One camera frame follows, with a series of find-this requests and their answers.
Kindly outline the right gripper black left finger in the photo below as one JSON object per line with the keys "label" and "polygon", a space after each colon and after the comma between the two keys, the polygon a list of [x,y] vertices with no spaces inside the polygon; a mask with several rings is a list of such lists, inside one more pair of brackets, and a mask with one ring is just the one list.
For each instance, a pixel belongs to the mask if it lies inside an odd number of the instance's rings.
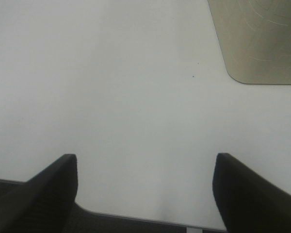
{"label": "right gripper black left finger", "polygon": [[65,154],[0,198],[0,233],[60,233],[77,194],[77,158]]}

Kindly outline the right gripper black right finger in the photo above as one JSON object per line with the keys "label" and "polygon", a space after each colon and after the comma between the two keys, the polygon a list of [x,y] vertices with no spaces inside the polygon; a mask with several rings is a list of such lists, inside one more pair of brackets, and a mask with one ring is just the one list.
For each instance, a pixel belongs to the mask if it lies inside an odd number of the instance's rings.
{"label": "right gripper black right finger", "polygon": [[213,195],[229,233],[291,233],[291,195],[229,153],[219,153]]}

